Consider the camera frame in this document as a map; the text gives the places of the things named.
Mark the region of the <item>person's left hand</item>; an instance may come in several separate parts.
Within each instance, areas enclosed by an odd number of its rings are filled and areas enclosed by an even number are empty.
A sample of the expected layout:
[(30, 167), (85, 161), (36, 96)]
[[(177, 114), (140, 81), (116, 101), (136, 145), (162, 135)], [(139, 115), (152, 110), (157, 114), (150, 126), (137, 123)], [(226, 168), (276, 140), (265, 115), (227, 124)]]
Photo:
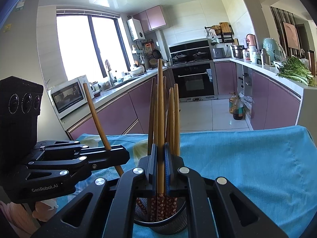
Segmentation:
[(54, 216), (59, 208), (56, 199), (43, 200), (35, 203), (35, 209), (28, 213), (21, 204), (10, 202), (8, 204), (1, 201), (1, 213), (5, 220), (13, 229), (13, 234), (4, 231), (4, 224), (1, 224), (1, 237), (31, 237), (39, 228), (35, 225), (35, 219), (47, 222)]

